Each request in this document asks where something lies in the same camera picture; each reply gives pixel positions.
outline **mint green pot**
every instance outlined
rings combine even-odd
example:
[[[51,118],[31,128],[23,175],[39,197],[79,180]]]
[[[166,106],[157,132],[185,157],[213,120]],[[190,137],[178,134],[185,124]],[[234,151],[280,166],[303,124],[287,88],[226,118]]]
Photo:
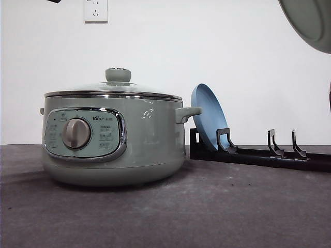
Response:
[[[184,123],[201,108],[183,108],[180,97],[132,84],[130,75],[112,68],[108,82],[45,95],[42,159],[54,179],[94,187],[140,184],[182,166]]]

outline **lid knob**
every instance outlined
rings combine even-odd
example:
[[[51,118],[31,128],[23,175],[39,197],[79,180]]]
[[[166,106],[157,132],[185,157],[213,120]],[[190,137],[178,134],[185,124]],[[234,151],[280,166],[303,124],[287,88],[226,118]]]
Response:
[[[106,70],[108,82],[130,82],[131,71],[124,68],[109,68]]]

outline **control panel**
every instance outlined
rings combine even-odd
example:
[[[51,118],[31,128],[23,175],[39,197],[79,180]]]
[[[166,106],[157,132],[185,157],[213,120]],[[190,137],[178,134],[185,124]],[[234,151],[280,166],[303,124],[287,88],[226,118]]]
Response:
[[[44,145],[54,156],[95,158],[109,156],[120,148],[123,152],[125,135],[123,117],[116,110],[62,108],[48,116]]]

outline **plate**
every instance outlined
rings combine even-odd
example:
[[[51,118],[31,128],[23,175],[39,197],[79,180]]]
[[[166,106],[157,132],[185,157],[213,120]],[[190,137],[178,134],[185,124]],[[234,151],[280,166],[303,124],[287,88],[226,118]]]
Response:
[[[207,148],[218,151],[216,130],[227,128],[228,124],[216,96],[207,85],[199,84],[192,92],[191,106],[202,108],[201,115],[193,116],[195,126]],[[226,135],[222,135],[220,141],[223,147],[230,146]]]
[[[331,1],[279,0],[295,31],[313,48],[331,53]]]

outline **pot handle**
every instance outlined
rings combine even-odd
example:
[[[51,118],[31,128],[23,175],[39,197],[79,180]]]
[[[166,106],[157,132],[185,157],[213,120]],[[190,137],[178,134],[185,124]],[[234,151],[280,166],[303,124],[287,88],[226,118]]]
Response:
[[[201,107],[181,107],[175,109],[176,123],[186,123],[188,118],[193,115],[200,115],[202,113]]]

